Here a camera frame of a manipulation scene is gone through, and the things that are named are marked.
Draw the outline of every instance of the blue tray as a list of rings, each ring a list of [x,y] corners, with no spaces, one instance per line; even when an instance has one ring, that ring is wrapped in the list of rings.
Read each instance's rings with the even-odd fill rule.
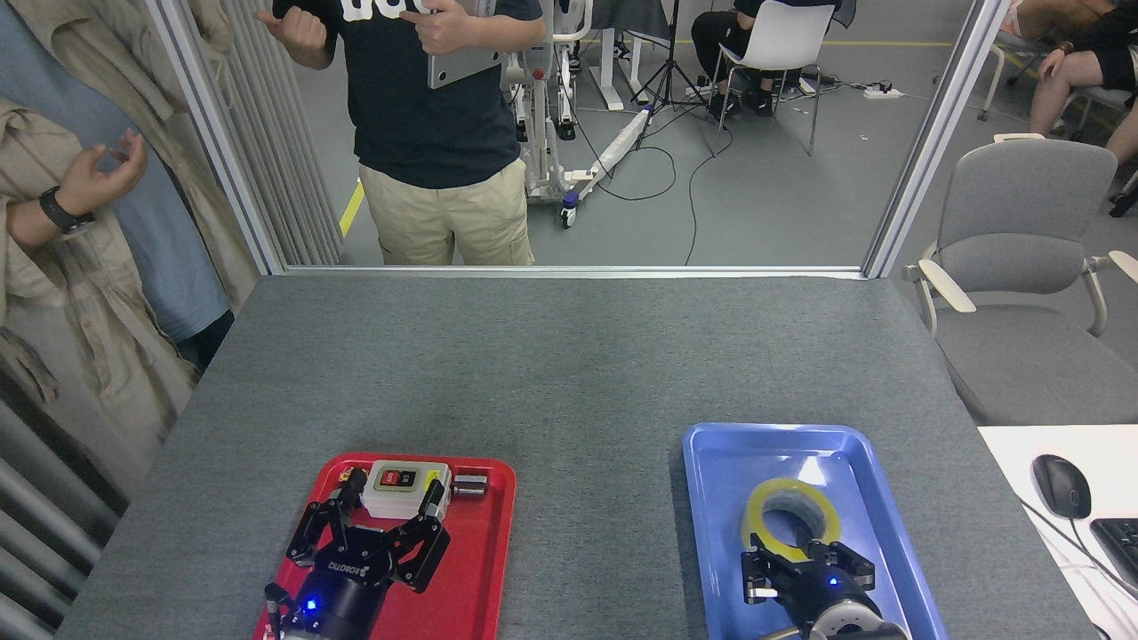
[[[791,625],[774,600],[743,602],[740,573],[743,510],[754,487],[775,477],[814,485],[833,502],[841,541],[877,567],[869,597],[884,620],[906,627],[910,638],[947,640],[893,494],[860,433],[842,426],[701,424],[684,435],[684,466],[711,640],[754,640]]]

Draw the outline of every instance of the white lettering on shirt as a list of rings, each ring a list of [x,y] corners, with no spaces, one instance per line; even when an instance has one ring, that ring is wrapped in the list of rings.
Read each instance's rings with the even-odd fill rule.
[[[379,8],[379,14],[385,18],[398,18],[399,13],[406,10],[407,5],[404,0],[340,0],[340,6],[344,8],[344,19],[346,22],[357,22],[357,20],[370,20],[372,18],[372,6]],[[415,5],[422,10],[422,5],[417,1]]]

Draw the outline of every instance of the khaki pants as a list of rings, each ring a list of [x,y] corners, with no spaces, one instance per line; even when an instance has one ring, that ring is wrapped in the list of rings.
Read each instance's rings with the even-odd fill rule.
[[[517,159],[469,187],[422,189],[360,166],[384,264],[529,265],[525,164]]]

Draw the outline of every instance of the black watch strap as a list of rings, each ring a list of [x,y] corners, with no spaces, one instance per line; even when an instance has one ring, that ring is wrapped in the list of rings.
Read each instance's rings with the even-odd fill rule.
[[[48,219],[51,220],[51,222],[56,223],[59,231],[63,233],[74,233],[80,227],[94,222],[94,215],[91,213],[73,216],[67,213],[67,210],[59,206],[59,203],[56,200],[56,191],[58,190],[59,187],[52,187],[44,191],[43,195],[40,196],[40,208],[43,210],[43,213],[48,215]]]

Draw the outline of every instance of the cable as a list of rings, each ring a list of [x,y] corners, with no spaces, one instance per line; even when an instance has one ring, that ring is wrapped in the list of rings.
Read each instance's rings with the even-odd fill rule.
[[[561,77],[561,74],[559,73],[558,74],[558,79],[559,79],[558,80],[558,84],[562,89],[564,89],[566,88],[564,83],[560,80],[560,77]],[[596,153],[596,148],[593,147],[593,141],[588,139],[588,133],[585,132],[585,128],[582,125],[580,118],[577,117],[577,107],[574,106],[572,100],[569,100],[569,112],[572,114],[574,122],[577,123],[577,129],[580,130],[582,137],[585,138],[585,143],[588,145],[588,150],[593,151],[593,157],[595,157],[596,158],[596,163],[599,165],[601,165],[601,171],[604,172],[604,175],[609,180],[612,180],[613,179],[612,178],[612,172],[609,171],[609,167],[604,166],[603,162],[601,162],[601,155]],[[615,198],[618,198],[618,199],[621,199],[621,200],[625,200],[625,202],[630,202],[630,203],[632,202],[640,202],[640,200],[650,200],[652,198],[660,197],[660,196],[667,194],[668,191],[670,191],[671,188],[676,184],[676,179],[678,178],[678,174],[676,173],[676,158],[674,158],[671,156],[671,154],[669,154],[668,151],[661,149],[660,147],[641,147],[637,150],[642,150],[642,149],[654,149],[654,150],[660,151],[663,155],[668,156],[668,161],[671,163],[671,182],[669,182],[668,186],[663,188],[663,190],[661,190],[661,191],[659,191],[657,194],[652,194],[651,196],[628,197],[628,196],[621,196],[620,194],[616,194],[613,191],[610,191],[610,190],[605,189],[604,187],[601,186],[600,182],[596,183],[596,188],[600,189],[600,190],[602,190],[602,191],[604,191],[605,194],[615,197]]]
[[[658,194],[652,194],[651,196],[640,196],[640,197],[633,198],[633,197],[621,196],[620,194],[613,194],[612,191],[610,191],[610,190],[605,189],[604,187],[602,187],[600,182],[596,183],[596,188],[600,189],[600,190],[602,190],[602,191],[604,191],[605,194],[615,197],[615,198],[625,200],[626,203],[635,203],[635,202],[640,202],[640,200],[650,200],[652,198],[658,198],[658,197],[667,194],[668,191],[670,191],[671,188],[676,186],[676,178],[678,178],[678,174],[676,173],[676,158],[671,157],[671,154],[669,154],[668,151],[661,149],[660,147],[641,147],[640,149],[636,149],[636,150],[637,151],[643,151],[644,149],[654,149],[657,151],[660,151],[661,154],[668,156],[668,162],[671,163],[671,182],[668,182],[668,186],[665,187],[665,189],[662,191],[660,191]],[[609,174],[609,179],[610,180],[612,179],[612,174],[611,173]]]
[[[701,162],[700,165],[692,171],[692,177],[687,179],[687,202],[691,203],[692,205],[692,246],[687,249],[687,257],[684,259],[684,266],[687,266],[687,263],[692,261],[692,253],[695,252],[695,236],[699,233],[700,230],[700,221],[695,216],[695,194],[692,191],[692,184],[695,182],[695,174],[699,172],[699,170],[703,169],[704,164],[715,159],[719,154],[726,151],[727,149],[731,148],[732,145],[735,143],[735,134],[731,132],[731,129],[724,126],[723,130],[726,131],[728,136],[727,146],[719,149],[718,154],[711,154],[710,156],[704,158],[703,162]]]
[[[1074,533],[1074,539],[1079,541],[1079,548],[1082,549],[1083,553],[1089,555],[1090,550],[1087,549],[1087,544],[1082,541],[1082,536],[1079,535],[1079,530],[1074,526],[1074,518],[1067,518],[1067,522],[1071,523],[1071,533]]]
[[[694,110],[695,110],[695,109],[698,109],[698,108],[699,108],[700,106],[701,106],[701,102],[695,102],[694,105],[692,105],[692,106],[687,107],[686,109],[684,109],[684,110],[679,112],[679,115],[677,115],[677,116],[673,117],[671,120],[669,120],[668,122],[663,123],[663,126],[660,126],[659,129],[657,129],[655,131],[653,131],[653,132],[651,132],[651,133],[645,133],[645,134],[644,134],[644,137],[643,137],[643,138],[641,138],[641,140],[642,140],[642,141],[643,141],[643,140],[648,140],[649,138],[651,138],[651,137],[655,136],[657,133],[659,133],[659,132],[663,131],[665,129],[667,129],[667,128],[668,128],[668,125],[669,125],[669,124],[671,124],[673,122],[676,122],[677,120],[679,120],[679,118],[684,117],[685,115],[687,115],[687,114],[690,114],[690,113],[694,112]]]
[[[1059,536],[1063,538],[1063,540],[1066,540],[1067,543],[1070,543],[1075,549],[1078,549],[1079,551],[1081,551],[1085,556],[1087,556],[1088,558],[1090,558],[1090,561],[1095,563],[1095,566],[1097,566],[1099,569],[1102,569],[1103,573],[1106,574],[1107,577],[1110,577],[1112,581],[1114,581],[1114,583],[1116,583],[1119,586],[1121,586],[1122,590],[1125,591],[1125,593],[1128,596],[1130,596],[1131,598],[1135,599],[1136,602],[1138,602],[1138,586],[1135,586],[1133,584],[1130,584],[1129,582],[1127,582],[1127,581],[1122,580],[1121,577],[1119,577],[1118,575],[1115,575],[1114,572],[1112,572],[1111,569],[1108,569],[1106,567],[1106,565],[1104,565],[1102,561],[1099,561],[1098,558],[1096,558],[1086,547],[1083,547],[1081,542],[1075,542],[1074,540],[1071,539],[1070,535],[1063,533],[1063,530],[1061,530],[1059,527],[1055,526],[1055,523],[1050,522],[1047,518],[1047,516],[1044,516],[1042,514],[1040,514],[1038,509],[1036,509],[1031,504],[1028,504],[1023,500],[1023,498],[1020,498],[1019,495],[1016,495],[1015,498],[1016,498],[1016,500],[1020,501],[1020,504],[1023,504],[1023,507],[1025,509],[1028,509],[1029,511],[1031,511],[1032,514],[1034,514],[1036,517],[1039,518],[1044,524],[1046,524],[1047,526],[1052,527],[1052,530],[1054,530],[1055,533],[1059,534]]]

